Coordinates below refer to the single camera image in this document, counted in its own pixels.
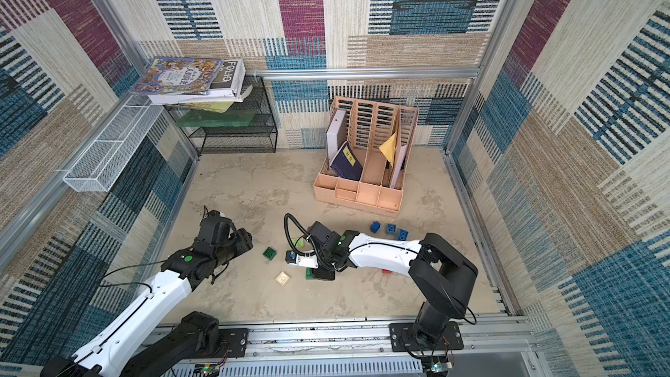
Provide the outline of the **dark green square lego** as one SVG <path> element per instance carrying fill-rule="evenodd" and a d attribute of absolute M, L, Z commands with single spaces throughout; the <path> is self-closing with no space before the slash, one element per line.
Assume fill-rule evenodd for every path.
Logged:
<path fill-rule="evenodd" d="M 264 256 L 266 259 L 268 259 L 269 261 L 272 261 L 272 260 L 275 258 L 275 256 L 277 256 L 277 252 L 276 252 L 273 248 L 268 247 L 268 248 L 263 252 L 263 256 Z"/>

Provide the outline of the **cream square lego brick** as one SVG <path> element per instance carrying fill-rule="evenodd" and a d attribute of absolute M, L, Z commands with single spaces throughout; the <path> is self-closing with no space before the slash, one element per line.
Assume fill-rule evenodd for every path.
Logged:
<path fill-rule="evenodd" d="M 280 272 L 275 278 L 275 281 L 277 281 L 281 286 L 286 286 L 290 280 L 291 277 L 285 272 Z"/>

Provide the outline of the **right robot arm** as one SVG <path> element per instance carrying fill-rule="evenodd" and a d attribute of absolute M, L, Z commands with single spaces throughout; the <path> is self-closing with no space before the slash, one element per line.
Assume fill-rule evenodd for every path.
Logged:
<path fill-rule="evenodd" d="M 478 270 L 441 236 L 428 233 L 421 240 L 391 241 L 357 230 L 342 235 L 316 222 L 303 235 L 312 250 L 291 250 L 285 260 L 307 268 L 314 279 L 333 281 L 349 268 L 375 268 L 410 278 L 425 301 L 408 331 L 397 336 L 412 351 L 443 346 L 461 349 L 448 339 L 457 332 L 455 320 L 465 320 Z"/>

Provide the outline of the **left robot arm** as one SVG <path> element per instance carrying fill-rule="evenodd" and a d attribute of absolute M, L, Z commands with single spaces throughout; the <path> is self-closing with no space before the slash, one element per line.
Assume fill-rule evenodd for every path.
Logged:
<path fill-rule="evenodd" d="M 246 229 L 216 210 L 200 222 L 193 244 L 176 251 L 141 283 L 139 296 L 96 337 L 69 358 L 55 357 L 43 376 L 161 376 L 178 362 L 225 354 L 229 344 L 218 319 L 188 314 L 167 336 L 143 347 L 162 320 L 205 281 L 215 282 L 230 262 L 253 247 Z"/>

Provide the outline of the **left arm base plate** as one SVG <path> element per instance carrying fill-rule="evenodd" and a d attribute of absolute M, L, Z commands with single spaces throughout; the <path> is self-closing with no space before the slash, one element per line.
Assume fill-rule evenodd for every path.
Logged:
<path fill-rule="evenodd" d="M 176 336 L 176 358 L 191 359 L 244 358 L 249 330 L 218 328 L 216 331 L 190 331 Z"/>

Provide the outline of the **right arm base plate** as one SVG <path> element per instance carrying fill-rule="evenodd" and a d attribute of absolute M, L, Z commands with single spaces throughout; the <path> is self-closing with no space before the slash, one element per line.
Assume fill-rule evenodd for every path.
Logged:
<path fill-rule="evenodd" d="M 396 353 L 424 352 L 464 349 L 461 329 L 454 321 L 448 321 L 442 328 L 440 336 L 421 331 L 415 323 L 394 322 L 388 325 L 392 350 Z"/>

